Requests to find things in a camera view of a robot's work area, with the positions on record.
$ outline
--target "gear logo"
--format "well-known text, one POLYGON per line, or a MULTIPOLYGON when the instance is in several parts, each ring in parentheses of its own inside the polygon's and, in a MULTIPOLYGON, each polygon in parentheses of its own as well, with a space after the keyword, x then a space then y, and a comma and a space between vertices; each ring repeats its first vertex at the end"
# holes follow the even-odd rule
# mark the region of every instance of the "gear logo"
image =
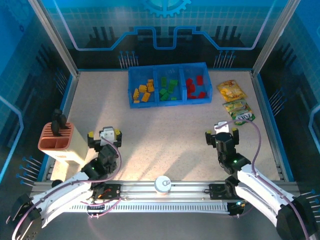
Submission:
POLYGON ((186 9, 187 4, 191 4, 191 0, 141 0, 145 10, 149 10, 150 14, 157 17, 167 16, 173 17, 174 14, 180 14, 181 10, 186 9))

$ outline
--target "yellow snack bag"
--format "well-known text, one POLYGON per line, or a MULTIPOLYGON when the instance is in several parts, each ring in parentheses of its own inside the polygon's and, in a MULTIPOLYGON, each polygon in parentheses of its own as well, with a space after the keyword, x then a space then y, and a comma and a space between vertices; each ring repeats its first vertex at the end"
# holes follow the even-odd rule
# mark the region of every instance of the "yellow snack bag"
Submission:
POLYGON ((235 80, 225 81, 219 84, 217 88, 227 102, 247 97, 235 80))

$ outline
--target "green snack bag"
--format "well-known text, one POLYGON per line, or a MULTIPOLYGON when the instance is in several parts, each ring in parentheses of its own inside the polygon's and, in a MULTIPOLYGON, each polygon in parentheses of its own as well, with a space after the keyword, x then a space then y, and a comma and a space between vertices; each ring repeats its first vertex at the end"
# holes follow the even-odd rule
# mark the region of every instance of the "green snack bag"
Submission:
POLYGON ((253 121, 256 117, 253 114, 246 100, 239 99, 235 101, 226 102, 223 104, 233 120, 239 120, 234 122, 235 125, 243 125, 246 122, 241 120, 253 121))

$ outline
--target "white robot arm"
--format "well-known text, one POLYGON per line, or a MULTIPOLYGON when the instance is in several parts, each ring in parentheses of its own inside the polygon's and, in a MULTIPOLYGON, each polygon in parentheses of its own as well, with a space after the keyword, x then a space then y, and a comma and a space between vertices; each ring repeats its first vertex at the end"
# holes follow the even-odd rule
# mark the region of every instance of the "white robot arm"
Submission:
POLYGON ((305 236, 317 232, 311 205, 303 196, 286 192, 236 152, 238 129, 233 129, 231 135, 224 121, 219 122, 215 130, 215 135, 206 132, 205 138, 208 145, 216 148, 220 166, 230 175, 225 180, 227 194, 251 203, 272 222, 283 240, 304 240, 305 236))

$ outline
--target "snack bag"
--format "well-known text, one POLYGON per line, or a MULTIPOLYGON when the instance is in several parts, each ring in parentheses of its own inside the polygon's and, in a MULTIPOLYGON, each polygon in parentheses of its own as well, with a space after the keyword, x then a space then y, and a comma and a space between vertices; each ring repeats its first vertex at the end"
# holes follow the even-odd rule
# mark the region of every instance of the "snack bag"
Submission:
POLYGON ((246 98, 247 95, 241 90, 235 80, 225 81, 217 86, 226 102, 246 98))
POLYGON ((244 99, 226 102, 223 104, 223 106, 228 111, 233 120, 239 120, 234 122, 235 125, 240 126, 245 124, 246 122, 241 121, 242 119, 246 119, 252 122, 256 118, 248 103, 244 99))

